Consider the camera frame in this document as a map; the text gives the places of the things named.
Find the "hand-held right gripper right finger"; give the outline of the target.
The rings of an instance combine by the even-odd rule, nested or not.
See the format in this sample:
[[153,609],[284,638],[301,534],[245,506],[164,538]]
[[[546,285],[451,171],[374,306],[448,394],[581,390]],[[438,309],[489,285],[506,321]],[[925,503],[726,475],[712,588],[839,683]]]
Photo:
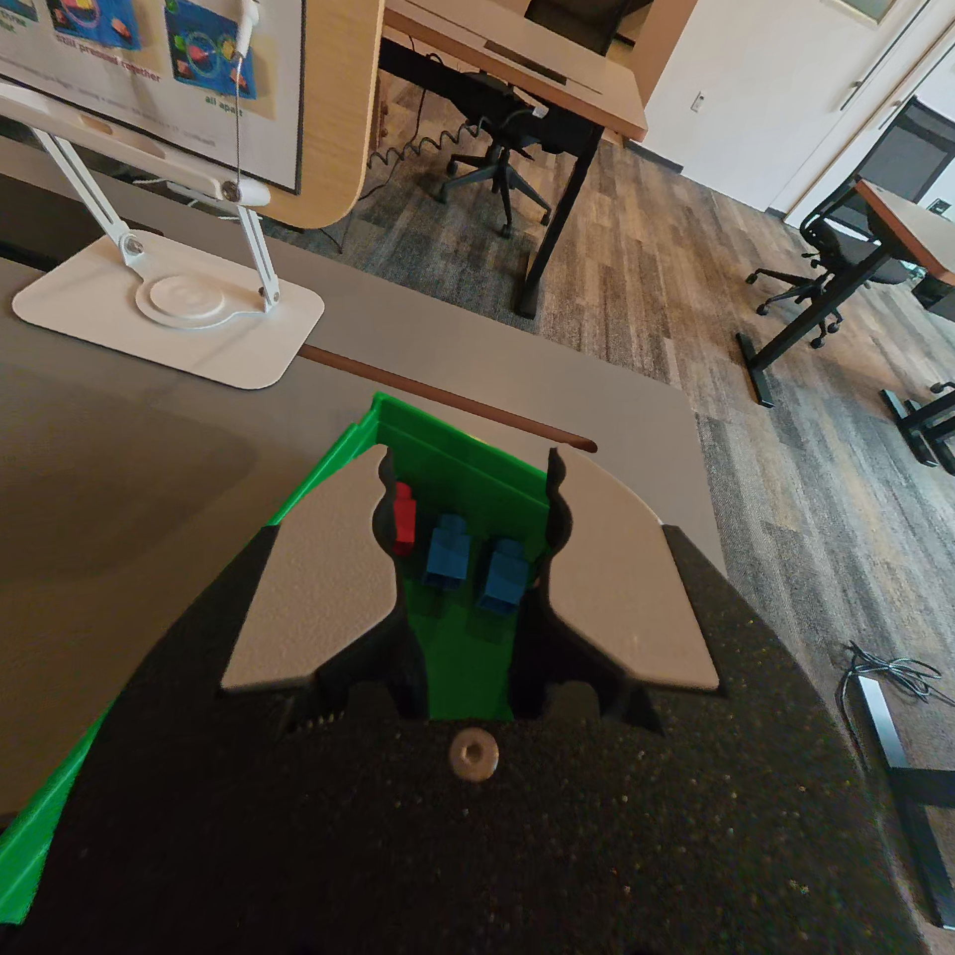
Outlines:
[[543,571],[556,620],[624,675],[716,691],[715,663],[661,519],[569,445],[550,450],[551,553]]

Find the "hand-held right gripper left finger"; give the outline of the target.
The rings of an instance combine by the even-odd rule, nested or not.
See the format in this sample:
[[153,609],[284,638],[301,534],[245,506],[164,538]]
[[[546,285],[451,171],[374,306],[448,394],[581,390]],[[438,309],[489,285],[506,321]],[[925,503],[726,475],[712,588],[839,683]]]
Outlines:
[[374,530],[388,453],[370,447],[281,519],[222,690],[304,686],[395,609],[395,565]]

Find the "blue mega block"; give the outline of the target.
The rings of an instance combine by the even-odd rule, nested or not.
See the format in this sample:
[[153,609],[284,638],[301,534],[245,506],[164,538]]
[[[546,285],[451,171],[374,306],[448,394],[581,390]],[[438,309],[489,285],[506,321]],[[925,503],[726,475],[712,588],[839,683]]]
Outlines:
[[486,572],[481,579],[476,606],[500,616],[510,616],[519,608],[527,589],[530,563],[522,544],[514,539],[494,542]]
[[468,576],[471,536],[465,519],[454,513],[438,516],[429,543],[424,585],[443,591],[458,590]]

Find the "green plastic bin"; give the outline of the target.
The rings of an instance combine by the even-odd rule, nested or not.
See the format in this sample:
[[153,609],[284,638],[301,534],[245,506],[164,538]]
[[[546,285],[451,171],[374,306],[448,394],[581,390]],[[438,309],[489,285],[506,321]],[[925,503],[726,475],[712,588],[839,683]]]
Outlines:
[[[315,487],[375,444],[395,452],[396,476],[409,484],[417,502],[414,556],[401,559],[403,595],[409,599],[410,624],[424,653],[430,715],[434,718],[478,717],[509,720],[506,669],[517,629],[516,611],[502,616],[477,607],[482,584],[475,582],[478,555],[498,537],[520,542],[531,566],[544,551],[548,511],[544,473],[507,452],[468,435],[447,421],[377,391],[369,409],[351,424],[315,464],[302,484],[286,499],[263,531],[279,522]],[[420,582],[426,545],[436,519],[445,513],[460,515],[471,536],[468,581],[455,591],[440,592]],[[164,644],[192,625],[205,598],[224,598],[224,610],[212,611],[212,623],[244,602],[238,594],[226,596],[233,563],[188,607],[143,660],[136,676]],[[83,762],[111,704],[35,792],[2,836],[2,926],[22,925],[41,880],[47,854],[63,808]]]

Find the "white poster stand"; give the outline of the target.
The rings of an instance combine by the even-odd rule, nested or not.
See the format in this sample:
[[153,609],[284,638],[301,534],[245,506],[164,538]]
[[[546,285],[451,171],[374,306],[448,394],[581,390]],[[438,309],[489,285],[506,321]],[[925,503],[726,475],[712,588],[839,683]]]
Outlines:
[[[256,213],[268,186],[14,83],[2,82],[1,109],[30,127],[104,233],[13,297],[20,320],[232,388],[279,381],[326,306],[273,268]],[[133,228],[75,144],[235,213],[254,269]]]

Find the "black table foot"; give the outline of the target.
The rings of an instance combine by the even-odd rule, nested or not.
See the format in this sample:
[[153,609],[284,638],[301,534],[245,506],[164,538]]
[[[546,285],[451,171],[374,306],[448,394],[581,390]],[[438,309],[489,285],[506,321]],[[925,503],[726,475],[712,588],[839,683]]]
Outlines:
[[855,680],[875,732],[889,789],[924,890],[931,922],[953,931],[953,881],[926,810],[954,808],[954,771],[911,766],[877,680],[864,675],[856,676]]

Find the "black office chair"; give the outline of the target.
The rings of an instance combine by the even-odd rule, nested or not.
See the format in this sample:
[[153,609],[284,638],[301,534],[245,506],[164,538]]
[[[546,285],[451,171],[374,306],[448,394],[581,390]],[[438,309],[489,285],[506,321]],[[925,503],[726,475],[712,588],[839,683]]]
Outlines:
[[909,200],[921,197],[925,185],[924,174],[917,169],[916,142],[925,131],[924,116],[923,103],[915,96],[910,98],[859,168],[800,224],[801,238],[813,248],[804,256],[814,269],[822,269],[819,275],[803,277],[759,268],[746,278],[748,285],[766,276],[790,286],[759,304],[758,315],[768,314],[770,305],[779,301],[815,304],[829,280],[859,265],[876,247],[873,229],[868,224],[868,206],[856,190],[856,182],[866,180]]
[[515,170],[510,157],[517,153],[525,159],[531,158],[526,148],[543,142],[540,128],[550,105],[483,71],[464,74],[454,82],[450,102],[462,113],[467,124],[489,134],[491,144],[480,157],[451,155],[447,180],[441,185],[437,200],[446,204],[453,188],[491,181],[492,191],[499,194],[504,208],[506,221],[500,231],[503,237],[508,238],[512,233],[512,189],[543,209],[542,224],[549,225],[551,205]]

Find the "wooden desk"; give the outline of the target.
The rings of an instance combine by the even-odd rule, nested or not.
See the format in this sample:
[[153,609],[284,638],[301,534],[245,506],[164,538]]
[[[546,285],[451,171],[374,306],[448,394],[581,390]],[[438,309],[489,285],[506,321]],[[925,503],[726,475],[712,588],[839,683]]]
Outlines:
[[522,90],[563,122],[557,143],[576,161],[537,254],[516,286],[514,310],[534,319],[545,269],[604,131],[635,142],[648,132],[633,72],[495,2],[388,1],[383,24],[436,54]]
[[[846,236],[829,223],[832,214],[851,204],[853,198],[865,208],[869,241]],[[756,399],[767,409],[773,407],[773,401],[766,369],[814,326],[819,328],[814,348],[821,347],[826,335],[836,327],[827,324],[828,316],[837,315],[840,305],[865,283],[894,278],[896,270],[890,269],[891,262],[925,269],[929,277],[949,287],[954,282],[953,222],[859,176],[846,181],[821,202],[806,216],[798,231],[815,249],[808,257],[823,273],[809,279],[759,268],[747,277],[746,283],[752,285],[759,276],[766,276],[790,286],[760,304],[760,315],[766,314],[776,301],[794,299],[796,304],[809,304],[759,351],[746,334],[736,335]]]

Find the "instruction poster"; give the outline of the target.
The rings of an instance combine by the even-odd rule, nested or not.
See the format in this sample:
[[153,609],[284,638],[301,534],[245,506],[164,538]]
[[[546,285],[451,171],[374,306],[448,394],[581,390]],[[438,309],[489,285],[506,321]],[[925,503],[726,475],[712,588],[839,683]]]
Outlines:
[[304,3],[258,8],[239,61],[243,2],[2,2],[2,79],[297,195]]

